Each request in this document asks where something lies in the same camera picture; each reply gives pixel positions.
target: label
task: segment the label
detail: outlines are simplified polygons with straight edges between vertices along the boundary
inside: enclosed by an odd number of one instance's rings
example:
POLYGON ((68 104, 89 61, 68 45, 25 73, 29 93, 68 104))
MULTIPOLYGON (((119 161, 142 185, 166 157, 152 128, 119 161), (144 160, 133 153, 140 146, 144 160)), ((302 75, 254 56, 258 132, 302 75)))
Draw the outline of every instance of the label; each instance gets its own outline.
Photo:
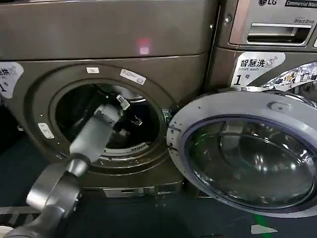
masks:
POLYGON ((317 8, 316 0, 287 0, 285 6, 317 8))
POLYGON ((0 93, 4 98, 12 98, 16 82, 23 71, 23 67, 16 62, 0 62, 0 93))
POLYGON ((231 87, 248 86, 261 75, 285 61, 280 52, 244 52, 238 58, 231 87))
POLYGON ((116 98, 124 111, 129 108, 130 103, 124 97, 119 94, 116 98))
POLYGON ((136 82, 138 84, 141 84, 141 85, 143 85, 145 83, 145 81, 147 80, 145 77, 143 77, 135 72, 126 70, 126 69, 121 70, 120 76, 127 78, 127 79, 129 79, 133 82, 136 82))
POLYGON ((41 130, 42 134, 47 138, 47 139, 54 139, 55 136, 51 132, 49 126, 46 123, 39 123, 38 124, 39 129, 41 130))
POLYGON ((87 70, 87 73, 99 73, 98 67, 87 67, 86 70, 87 70))

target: front-loading washing machine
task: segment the front-loading washing machine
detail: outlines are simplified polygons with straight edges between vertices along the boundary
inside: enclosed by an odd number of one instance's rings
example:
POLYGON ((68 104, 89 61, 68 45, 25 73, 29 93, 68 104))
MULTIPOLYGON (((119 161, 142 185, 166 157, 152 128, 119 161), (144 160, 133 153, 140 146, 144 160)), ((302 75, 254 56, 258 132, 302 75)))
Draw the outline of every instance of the front-loading washing machine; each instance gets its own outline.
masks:
POLYGON ((218 92, 182 108, 167 133, 177 168, 205 194, 266 216, 317 215, 316 8, 220 3, 205 85, 218 92))
POLYGON ((178 191, 167 124, 203 85, 216 9, 213 0, 3 3, 1 95, 53 162, 100 104, 122 108, 83 186, 109 197, 178 191))

